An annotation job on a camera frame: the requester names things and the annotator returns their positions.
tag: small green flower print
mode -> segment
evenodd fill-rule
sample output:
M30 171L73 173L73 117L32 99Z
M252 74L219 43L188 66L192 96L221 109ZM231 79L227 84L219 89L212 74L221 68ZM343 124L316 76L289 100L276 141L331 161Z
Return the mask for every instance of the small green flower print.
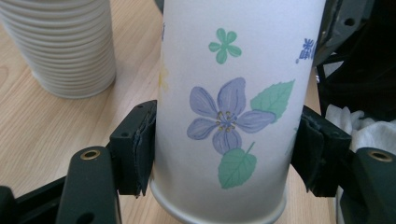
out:
M218 51L216 61L219 64L224 64L227 61L228 53L233 57L241 56L242 50L237 46L231 45L236 39L236 32L230 31L226 34L224 29L219 28L217 30L217 37L220 43L211 42L209 44L209 49L212 52Z

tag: stack of paper cups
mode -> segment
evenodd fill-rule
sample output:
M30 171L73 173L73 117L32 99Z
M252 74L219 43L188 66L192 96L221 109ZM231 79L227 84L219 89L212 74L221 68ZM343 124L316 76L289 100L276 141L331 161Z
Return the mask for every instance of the stack of paper cups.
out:
M108 0L3 0L0 18L45 90L83 98L113 82Z

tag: wooden table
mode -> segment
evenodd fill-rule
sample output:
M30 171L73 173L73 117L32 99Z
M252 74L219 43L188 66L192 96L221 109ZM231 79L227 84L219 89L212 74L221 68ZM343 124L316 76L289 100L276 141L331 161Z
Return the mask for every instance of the wooden table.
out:
M156 99L162 14L152 0L112 0L117 80L88 99L66 100L44 91L0 26L0 185L16 197L66 175L74 153L105 146L137 104ZM306 104L318 111L312 76ZM335 223L331 199L306 193L290 168L288 204L277 223ZM178 223L155 201L121 196L123 223Z

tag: flower petal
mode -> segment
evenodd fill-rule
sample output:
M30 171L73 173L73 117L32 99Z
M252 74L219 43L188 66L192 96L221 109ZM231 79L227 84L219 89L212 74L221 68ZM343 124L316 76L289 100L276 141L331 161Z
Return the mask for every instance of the flower petal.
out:
M246 133L256 133L276 119L272 112L252 110L244 113L236 120L236 126Z
M235 41L236 39L236 32L230 31L227 34L227 44L231 44Z
M227 61L227 50L221 49L219 50L218 54L216 55L216 61L219 64L224 64Z
M226 34L225 34L225 30L223 29L223 28L219 28L217 31L216 31L216 35L218 36L218 40L221 42L221 43L226 43L226 41L227 41L227 37L226 37Z
M234 129L229 132L217 131L213 135L212 142L215 150L221 155L231 149L240 148L242 146L241 135Z
M242 50L240 48L238 48L237 46L234 46L234 45L229 45L227 47L227 50L234 57L239 57L242 54Z
M190 107L195 113L215 119L218 115L212 96L202 87L194 87L190 94Z
M223 113L231 112L238 116L246 106L245 79L238 77L221 87L218 95L219 110Z
M216 51L218 51L220 48L221 48L221 44L219 44L219 43L211 42L211 43L209 44L209 49L210 49L210 51L212 51L212 52L216 52Z
M206 139L217 126L214 120L195 119L187 129L187 136L194 140Z

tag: paper cup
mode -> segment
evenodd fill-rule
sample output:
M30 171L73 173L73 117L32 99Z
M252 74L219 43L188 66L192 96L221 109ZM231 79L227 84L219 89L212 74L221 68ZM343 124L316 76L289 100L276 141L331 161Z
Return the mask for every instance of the paper cup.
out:
M272 223L325 0L167 0L157 201L185 223Z
M0 19L45 90L75 99L113 82L109 0L6 0Z

